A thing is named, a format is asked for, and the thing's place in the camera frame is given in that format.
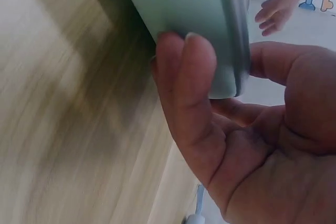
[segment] fingernail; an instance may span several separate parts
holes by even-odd
[[[190,32],[185,36],[184,40],[185,40],[185,42],[187,42],[190,38],[195,37],[195,36],[199,36],[199,35],[196,34],[196,33]]]
[[[149,63],[152,63],[156,59],[156,55],[150,58]]]

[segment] palm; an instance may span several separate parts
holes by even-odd
[[[212,46],[200,36],[185,43],[161,35],[153,72],[172,135],[232,224],[334,221],[335,56],[277,43],[256,44],[251,54],[251,74],[287,86],[286,105],[228,99],[212,109]]]

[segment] hand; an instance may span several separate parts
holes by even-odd
[[[251,58],[253,76],[287,87],[286,105],[211,105],[211,44],[159,37],[152,71],[175,142],[229,223],[335,223],[335,53],[266,42]]]
[[[262,35],[268,36],[283,29],[299,0],[267,0],[262,3],[262,10],[256,16],[261,23]]]

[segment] wood grain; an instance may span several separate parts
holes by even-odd
[[[130,0],[0,0],[0,223],[181,223],[197,181]]]

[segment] mint green container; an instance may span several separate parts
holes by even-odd
[[[249,75],[246,13],[249,0],[132,0],[154,40],[158,33],[189,32],[215,48],[217,69],[209,97],[239,96]]]

